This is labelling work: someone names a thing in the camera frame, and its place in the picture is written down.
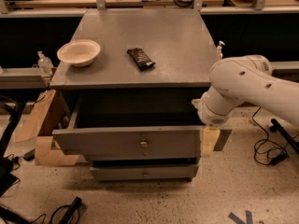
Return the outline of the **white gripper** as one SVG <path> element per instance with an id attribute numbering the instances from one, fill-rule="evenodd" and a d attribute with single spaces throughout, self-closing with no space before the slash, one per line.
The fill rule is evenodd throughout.
<path id="1" fill-rule="evenodd" d="M 207 91 L 201 99 L 192 99 L 192 105 L 198 108 L 199 119 L 208 125 L 202 131 L 202 152 L 210 155 L 220 137 L 221 131 L 218 127 L 223 125 L 237 107 L 237 100 L 221 95 L 218 92 Z"/>

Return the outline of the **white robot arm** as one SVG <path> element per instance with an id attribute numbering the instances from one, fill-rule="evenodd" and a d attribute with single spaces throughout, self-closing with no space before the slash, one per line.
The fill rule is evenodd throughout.
<path id="1" fill-rule="evenodd" d="M 221 126 L 244 103 L 299 126 L 299 83 L 273 77 L 271 63 L 264 56 L 220 59 L 209 71 L 209 82 L 209 90 L 192 100 L 199 119 L 207 126 Z"/>

